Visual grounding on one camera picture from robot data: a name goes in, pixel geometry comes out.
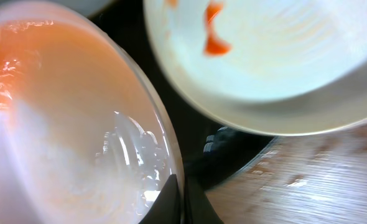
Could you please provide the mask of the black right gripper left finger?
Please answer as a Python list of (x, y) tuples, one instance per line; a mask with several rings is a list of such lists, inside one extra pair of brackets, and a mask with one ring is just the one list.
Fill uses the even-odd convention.
[(172, 174), (139, 224), (180, 224), (181, 199), (177, 176)]

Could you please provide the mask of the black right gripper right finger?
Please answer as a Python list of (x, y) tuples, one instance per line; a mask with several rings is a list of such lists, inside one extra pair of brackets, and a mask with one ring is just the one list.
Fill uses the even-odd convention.
[(185, 179), (185, 223), (223, 224), (196, 179)]

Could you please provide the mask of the white plate with ketchup smear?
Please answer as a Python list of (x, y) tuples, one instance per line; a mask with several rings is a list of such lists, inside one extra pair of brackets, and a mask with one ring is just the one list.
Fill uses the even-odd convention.
[(144, 1), (153, 52), (196, 110), (257, 134), (367, 123), (367, 0)]

